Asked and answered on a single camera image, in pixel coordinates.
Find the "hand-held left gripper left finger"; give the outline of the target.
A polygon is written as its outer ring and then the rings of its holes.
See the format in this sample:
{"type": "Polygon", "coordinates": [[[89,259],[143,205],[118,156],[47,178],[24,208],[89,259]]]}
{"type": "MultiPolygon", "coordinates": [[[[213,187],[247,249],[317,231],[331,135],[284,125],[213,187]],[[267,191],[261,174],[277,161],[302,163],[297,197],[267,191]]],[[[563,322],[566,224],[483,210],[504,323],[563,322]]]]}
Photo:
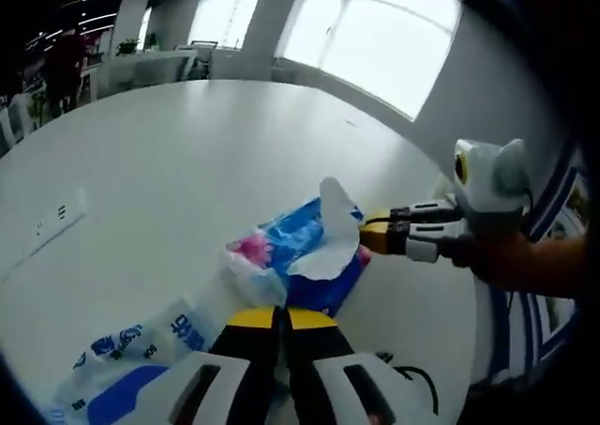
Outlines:
{"type": "Polygon", "coordinates": [[[281,308],[236,313],[207,352],[149,385],[151,424],[264,424],[275,389],[281,308]]]}

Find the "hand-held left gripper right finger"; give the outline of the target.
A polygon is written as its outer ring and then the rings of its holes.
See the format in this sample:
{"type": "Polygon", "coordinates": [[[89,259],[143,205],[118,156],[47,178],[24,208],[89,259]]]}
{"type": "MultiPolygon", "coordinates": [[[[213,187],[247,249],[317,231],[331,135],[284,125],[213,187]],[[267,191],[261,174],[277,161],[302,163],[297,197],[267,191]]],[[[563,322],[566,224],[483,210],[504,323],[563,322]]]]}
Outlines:
{"type": "Polygon", "coordinates": [[[359,353],[331,317],[283,311],[283,349],[301,424],[439,424],[431,377],[415,367],[396,370],[359,353]]]}

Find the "person's right hand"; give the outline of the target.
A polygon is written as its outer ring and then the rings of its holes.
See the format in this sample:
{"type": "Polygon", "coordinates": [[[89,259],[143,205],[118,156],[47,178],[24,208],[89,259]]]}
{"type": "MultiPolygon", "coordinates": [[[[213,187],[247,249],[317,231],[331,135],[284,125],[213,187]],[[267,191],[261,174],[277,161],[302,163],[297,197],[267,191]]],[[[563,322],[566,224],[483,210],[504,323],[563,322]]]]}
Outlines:
{"type": "Polygon", "coordinates": [[[451,261],[456,267],[469,268],[480,281],[506,287],[505,256],[509,247],[505,238],[462,240],[456,245],[451,261]]]}

